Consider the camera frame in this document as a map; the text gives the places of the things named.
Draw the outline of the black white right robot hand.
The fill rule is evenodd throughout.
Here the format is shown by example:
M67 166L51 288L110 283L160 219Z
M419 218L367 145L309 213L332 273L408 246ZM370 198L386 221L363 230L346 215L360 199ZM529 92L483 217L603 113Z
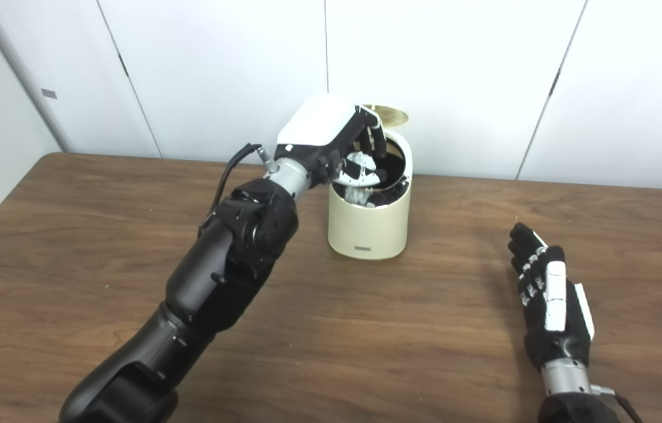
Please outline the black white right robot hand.
M568 278L564 249L546 244L521 222L509 236L530 363L540 369L549 361L570 359L588 366L596 329L583 285Z

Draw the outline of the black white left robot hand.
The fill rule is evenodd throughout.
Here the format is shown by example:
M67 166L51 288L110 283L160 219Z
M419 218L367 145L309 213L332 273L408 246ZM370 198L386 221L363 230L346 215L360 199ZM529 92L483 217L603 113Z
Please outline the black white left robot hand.
M371 160L387 157L382 118L350 97L321 93L308 98L282 128L275 158L298 169L307 189L331 182L373 187L388 179L375 162L350 160L355 152Z

